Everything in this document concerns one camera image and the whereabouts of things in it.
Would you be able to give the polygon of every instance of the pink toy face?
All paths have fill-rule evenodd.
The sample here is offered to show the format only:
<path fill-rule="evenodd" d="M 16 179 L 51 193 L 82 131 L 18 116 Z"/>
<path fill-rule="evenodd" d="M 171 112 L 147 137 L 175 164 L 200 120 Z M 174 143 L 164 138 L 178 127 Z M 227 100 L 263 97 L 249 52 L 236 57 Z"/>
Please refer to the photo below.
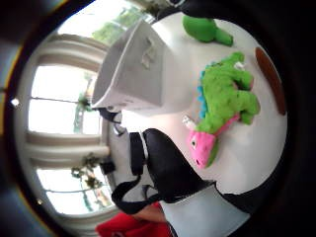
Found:
<path fill-rule="evenodd" d="M 215 144 L 216 137 L 212 134 L 191 130 L 187 143 L 190 147 L 191 155 L 201 169 L 205 168 L 210 152 Z"/>

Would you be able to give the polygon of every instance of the white table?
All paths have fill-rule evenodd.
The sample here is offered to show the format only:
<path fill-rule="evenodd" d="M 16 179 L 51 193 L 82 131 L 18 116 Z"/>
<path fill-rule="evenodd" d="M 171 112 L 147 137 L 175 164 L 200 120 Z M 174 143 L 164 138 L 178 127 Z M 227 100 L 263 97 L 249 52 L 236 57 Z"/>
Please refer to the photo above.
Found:
<path fill-rule="evenodd" d="M 261 184 L 275 168 L 284 147 L 287 117 L 277 112 L 273 92 L 255 58 L 259 44 L 251 35 L 234 24 L 216 21 L 218 27 L 233 35 L 233 46 L 201 43 L 185 33 L 182 16 L 182 13 L 171 15 L 153 26 L 167 45 L 162 78 L 163 106 L 138 113 L 122 111 L 122 123 L 129 132 L 149 127 L 160 129 L 173 139 L 202 178 L 217 181 L 221 192 L 246 192 Z M 199 73 L 209 62 L 237 50 L 245 54 L 246 69 L 254 75 L 253 92 L 259 98 L 261 112 L 251 125 L 235 122 L 225 131 L 213 164 L 200 170 L 191 159 L 186 143 L 189 131 L 182 119 L 185 115 L 198 118 Z"/>

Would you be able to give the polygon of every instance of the green stuffed dinosaur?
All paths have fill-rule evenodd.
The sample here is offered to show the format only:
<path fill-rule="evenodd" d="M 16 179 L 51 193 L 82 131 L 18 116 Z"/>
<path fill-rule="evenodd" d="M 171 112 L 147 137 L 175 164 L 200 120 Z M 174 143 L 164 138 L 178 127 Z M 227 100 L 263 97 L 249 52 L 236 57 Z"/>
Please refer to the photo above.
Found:
<path fill-rule="evenodd" d="M 211 42 L 213 40 L 231 46 L 233 37 L 220 29 L 213 19 L 183 17 L 183 26 L 187 34 L 196 40 Z"/>
<path fill-rule="evenodd" d="M 202 101 L 201 121 L 195 125 L 185 117 L 184 123 L 191 130 L 188 144 L 197 166 L 205 168 L 215 158 L 217 136 L 229 125 L 240 119 L 250 124 L 260 111 L 253 86 L 253 76 L 243 69 L 244 54 L 234 52 L 218 63 L 206 66 L 201 72 L 199 100 Z"/>

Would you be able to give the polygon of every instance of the white box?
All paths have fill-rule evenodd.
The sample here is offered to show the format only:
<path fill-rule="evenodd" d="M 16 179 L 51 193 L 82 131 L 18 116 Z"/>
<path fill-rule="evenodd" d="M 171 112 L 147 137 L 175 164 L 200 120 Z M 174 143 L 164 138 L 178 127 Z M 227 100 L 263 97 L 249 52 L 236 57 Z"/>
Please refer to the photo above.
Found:
<path fill-rule="evenodd" d="M 101 66 L 93 108 L 147 110 L 162 105 L 165 43 L 144 21 L 139 21 L 109 49 Z"/>

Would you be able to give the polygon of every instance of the black strap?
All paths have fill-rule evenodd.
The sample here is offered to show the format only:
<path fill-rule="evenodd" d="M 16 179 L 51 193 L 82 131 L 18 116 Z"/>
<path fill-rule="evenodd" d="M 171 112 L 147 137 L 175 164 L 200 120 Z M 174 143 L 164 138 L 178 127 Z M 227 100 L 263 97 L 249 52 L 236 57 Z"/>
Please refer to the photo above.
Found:
<path fill-rule="evenodd" d="M 124 211 L 126 214 L 136 214 L 139 210 L 144 208 L 146 205 L 151 204 L 161 199 L 159 194 L 153 195 L 150 198 L 142 201 L 125 201 L 123 197 L 134 188 L 140 181 L 140 176 L 137 176 L 136 180 L 130 182 L 124 182 L 117 186 L 112 193 L 112 200 L 119 209 Z"/>
<path fill-rule="evenodd" d="M 138 185 L 141 175 L 143 173 L 143 166 L 145 164 L 145 154 L 142 140 L 138 132 L 129 134 L 130 139 L 130 168 L 131 172 L 137 178 L 134 181 L 123 182 L 119 184 L 112 193 L 112 201 L 119 209 L 127 214 L 135 214 L 146 205 L 151 204 L 157 200 L 162 199 L 159 194 L 153 195 L 143 201 L 125 201 L 123 197 Z"/>

